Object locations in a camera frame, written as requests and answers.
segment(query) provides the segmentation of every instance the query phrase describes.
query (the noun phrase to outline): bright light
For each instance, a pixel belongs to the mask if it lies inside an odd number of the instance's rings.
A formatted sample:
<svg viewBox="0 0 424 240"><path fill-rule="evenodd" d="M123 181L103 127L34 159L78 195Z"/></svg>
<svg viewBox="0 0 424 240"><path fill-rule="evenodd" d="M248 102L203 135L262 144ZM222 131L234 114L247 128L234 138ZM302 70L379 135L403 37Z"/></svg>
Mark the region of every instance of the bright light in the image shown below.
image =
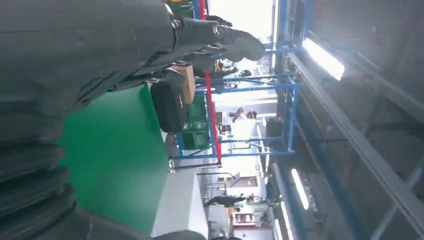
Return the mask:
<svg viewBox="0 0 424 240"><path fill-rule="evenodd" d="M271 60L271 62L272 62L272 68L274 69L274 68L276 68L276 54L274 53L274 54L272 54L272 60Z"/></svg>
<svg viewBox="0 0 424 240"><path fill-rule="evenodd" d="M277 113L261 113L256 115L257 118L275 117Z"/></svg>
<svg viewBox="0 0 424 240"><path fill-rule="evenodd" d="M341 64L335 57L326 52L322 47L309 38L306 38L303 41L302 46L307 50L310 57L321 65L321 67L323 67L331 76L339 81L342 79L345 66L343 66L343 64Z"/></svg>
<svg viewBox="0 0 424 240"><path fill-rule="evenodd" d="M267 154L266 156L265 156L265 173L267 173L268 172L268 166L270 165L270 155L269 154Z"/></svg>
<svg viewBox="0 0 424 240"><path fill-rule="evenodd" d="M284 240L283 239L283 235L281 234L281 227L280 227L280 222L278 221L278 219L276 219L274 221L274 225L275 225L275 231L277 232L277 240Z"/></svg>
<svg viewBox="0 0 424 240"><path fill-rule="evenodd" d="M274 31L272 33L273 38L272 42L277 42L277 34L278 34L278 23L279 23L279 9L280 9L280 1L275 1L275 8L274 8Z"/></svg>
<svg viewBox="0 0 424 240"><path fill-rule="evenodd" d="M286 205L284 205L283 201L281 202L281 209L282 209L282 215L284 216L285 228L287 229L288 239L293 240L294 238L293 238L292 228L290 227L289 215L287 215Z"/></svg>
<svg viewBox="0 0 424 240"><path fill-rule="evenodd" d="M300 201L302 202L303 208L307 210L309 208L309 201L308 197L306 196L304 186L302 185L301 178L299 177L299 173L296 169L292 169L291 175L293 176L294 184L296 185L296 189L299 193Z"/></svg>

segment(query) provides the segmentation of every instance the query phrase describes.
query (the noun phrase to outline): green crate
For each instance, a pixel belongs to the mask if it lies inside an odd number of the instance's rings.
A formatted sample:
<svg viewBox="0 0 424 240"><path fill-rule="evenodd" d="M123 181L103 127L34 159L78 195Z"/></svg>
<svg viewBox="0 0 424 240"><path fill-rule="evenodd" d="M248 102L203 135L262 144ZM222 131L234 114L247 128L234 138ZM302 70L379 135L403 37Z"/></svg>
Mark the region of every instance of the green crate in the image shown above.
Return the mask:
<svg viewBox="0 0 424 240"><path fill-rule="evenodd" d="M209 133L207 131L187 131L181 134L184 150L200 150L209 148Z"/></svg>
<svg viewBox="0 0 424 240"><path fill-rule="evenodd" d="M187 107L187 122L208 122L206 118L205 98L203 96L195 96L193 103L187 104Z"/></svg>

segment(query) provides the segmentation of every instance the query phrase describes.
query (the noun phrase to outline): factory floor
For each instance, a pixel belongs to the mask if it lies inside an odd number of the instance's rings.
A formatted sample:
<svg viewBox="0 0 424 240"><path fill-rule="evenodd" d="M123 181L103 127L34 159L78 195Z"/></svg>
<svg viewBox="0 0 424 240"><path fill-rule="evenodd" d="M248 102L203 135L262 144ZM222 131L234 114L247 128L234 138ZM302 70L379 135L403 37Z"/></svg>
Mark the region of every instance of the factory floor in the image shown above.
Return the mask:
<svg viewBox="0 0 424 240"><path fill-rule="evenodd" d="M149 236L169 159L148 87L107 93L70 114L60 143L78 204Z"/></svg>

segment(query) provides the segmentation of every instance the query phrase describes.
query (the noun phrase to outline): cardboard box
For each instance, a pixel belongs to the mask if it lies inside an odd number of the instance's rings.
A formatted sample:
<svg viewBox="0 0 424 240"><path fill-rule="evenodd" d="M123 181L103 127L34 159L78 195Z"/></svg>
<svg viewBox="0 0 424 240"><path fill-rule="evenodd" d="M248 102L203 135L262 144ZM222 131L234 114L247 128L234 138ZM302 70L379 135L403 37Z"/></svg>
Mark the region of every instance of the cardboard box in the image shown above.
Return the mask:
<svg viewBox="0 0 424 240"><path fill-rule="evenodd" d="M184 100L186 104L193 103L195 98L195 74L193 73L193 66L171 66L172 69L176 70L184 76L184 85L182 87L182 92L184 94Z"/></svg>

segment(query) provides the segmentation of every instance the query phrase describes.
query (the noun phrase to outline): person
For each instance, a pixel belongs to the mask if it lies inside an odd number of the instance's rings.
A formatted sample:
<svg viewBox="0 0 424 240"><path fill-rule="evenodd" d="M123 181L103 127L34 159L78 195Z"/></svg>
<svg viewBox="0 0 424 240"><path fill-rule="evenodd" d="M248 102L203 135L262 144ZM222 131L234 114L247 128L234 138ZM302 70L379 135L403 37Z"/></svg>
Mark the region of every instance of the person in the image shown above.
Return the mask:
<svg viewBox="0 0 424 240"><path fill-rule="evenodd" d="M243 194L240 196L230 196L224 194L222 196L214 196L204 204L204 207L206 208L214 204L219 204L224 205L225 208L233 208L235 203L242 202L244 200L246 200L246 198L243 196Z"/></svg>
<svg viewBox="0 0 424 240"><path fill-rule="evenodd" d="M230 113L229 116L233 117L232 122L235 123L238 119L241 118L247 118L247 119L256 119L256 116L258 115L255 111L249 111L246 116L243 116L243 108L240 107L239 109L237 109L236 113Z"/></svg>

